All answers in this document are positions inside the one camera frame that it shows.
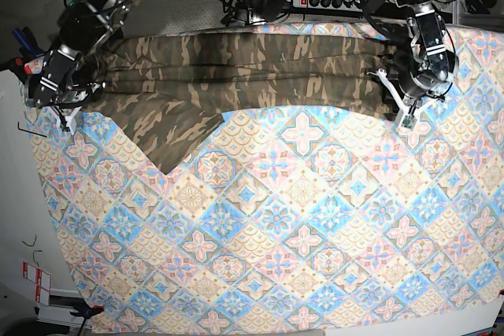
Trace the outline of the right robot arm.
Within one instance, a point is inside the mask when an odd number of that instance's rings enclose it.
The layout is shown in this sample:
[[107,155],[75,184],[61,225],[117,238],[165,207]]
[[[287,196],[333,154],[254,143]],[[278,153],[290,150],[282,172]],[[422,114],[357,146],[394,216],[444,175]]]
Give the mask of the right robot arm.
[[28,28],[14,30],[22,56],[11,69],[24,84],[24,104],[49,109],[61,130],[75,133],[76,115],[106,86],[98,79],[98,51],[120,37],[135,1],[64,0],[58,33],[47,50]]

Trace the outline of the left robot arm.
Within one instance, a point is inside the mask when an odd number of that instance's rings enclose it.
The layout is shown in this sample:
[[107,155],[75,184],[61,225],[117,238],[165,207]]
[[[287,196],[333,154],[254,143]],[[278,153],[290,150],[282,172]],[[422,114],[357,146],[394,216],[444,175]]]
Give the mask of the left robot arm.
[[397,111],[395,126],[414,129],[421,114],[435,102],[444,102],[458,73],[456,49],[447,49],[452,39],[435,0],[391,0],[406,10],[406,29],[393,32],[373,18],[380,0],[359,0],[368,23],[396,45],[386,68],[371,72],[384,88],[384,99]]

